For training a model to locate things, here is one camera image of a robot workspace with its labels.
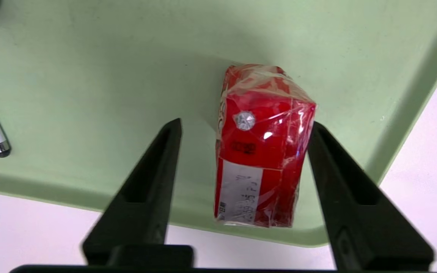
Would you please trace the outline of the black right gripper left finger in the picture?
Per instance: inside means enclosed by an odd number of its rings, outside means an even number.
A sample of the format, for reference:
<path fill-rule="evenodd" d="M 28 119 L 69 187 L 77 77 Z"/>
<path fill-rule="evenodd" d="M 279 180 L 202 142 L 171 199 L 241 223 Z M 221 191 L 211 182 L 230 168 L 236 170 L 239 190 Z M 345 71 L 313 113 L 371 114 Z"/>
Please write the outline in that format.
<path fill-rule="evenodd" d="M 83 241 L 89 266 L 192 266 L 193 249 L 165 245 L 182 123 L 166 123 Z"/>

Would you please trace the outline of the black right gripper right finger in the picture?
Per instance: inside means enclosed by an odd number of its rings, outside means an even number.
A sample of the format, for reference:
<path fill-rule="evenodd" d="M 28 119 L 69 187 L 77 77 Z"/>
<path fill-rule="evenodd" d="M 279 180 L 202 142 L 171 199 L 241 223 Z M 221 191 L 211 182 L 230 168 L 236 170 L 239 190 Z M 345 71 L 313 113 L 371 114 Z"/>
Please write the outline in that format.
<path fill-rule="evenodd" d="M 339 271 L 429 270 L 430 244 L 319 122 L 308 156 Z"/>

